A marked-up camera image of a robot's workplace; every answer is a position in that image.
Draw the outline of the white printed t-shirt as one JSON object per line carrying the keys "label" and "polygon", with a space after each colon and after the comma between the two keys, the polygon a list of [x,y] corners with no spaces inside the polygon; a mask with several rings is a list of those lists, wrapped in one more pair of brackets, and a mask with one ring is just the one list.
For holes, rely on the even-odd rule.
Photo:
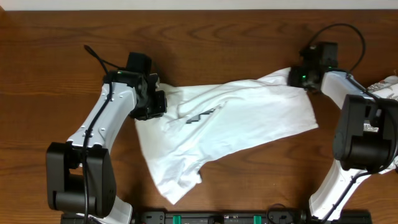
{"label": "white printed t-shirt", "polygon": [[161,196],[177,203],[201,182],[210,161],[317,128],[305,90],[288,86],[288,68],[221,85],[161,84],[167,111],[136,121],[144,159]]}

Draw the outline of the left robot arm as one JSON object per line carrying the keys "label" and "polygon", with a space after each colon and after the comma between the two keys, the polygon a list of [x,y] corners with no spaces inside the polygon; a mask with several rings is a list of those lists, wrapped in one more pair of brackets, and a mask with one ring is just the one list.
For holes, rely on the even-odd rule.
{"label": "left robot arm", "polygon": [[47,201],[62,223],[130,223],[133,207],[116,195],[111,148],[127,117],[145,121],[167,111],[152,60],[131,52],[125,67],[107,70],[101,94],[78,130],[46,152]]}

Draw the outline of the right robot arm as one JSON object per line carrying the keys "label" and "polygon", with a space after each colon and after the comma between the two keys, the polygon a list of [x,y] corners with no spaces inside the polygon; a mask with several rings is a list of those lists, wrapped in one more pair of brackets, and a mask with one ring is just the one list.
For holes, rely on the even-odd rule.
{"label": "right robot arm", "polygon": [[338,45],[308,44],[302,64],[293,66],[287,83],[328,96],[341,110],[333,138],[333,163],[310,197],[313,222],[338,223],[358,186],[397,162],[397,102],[368,92],[350,72],[338,68]]}

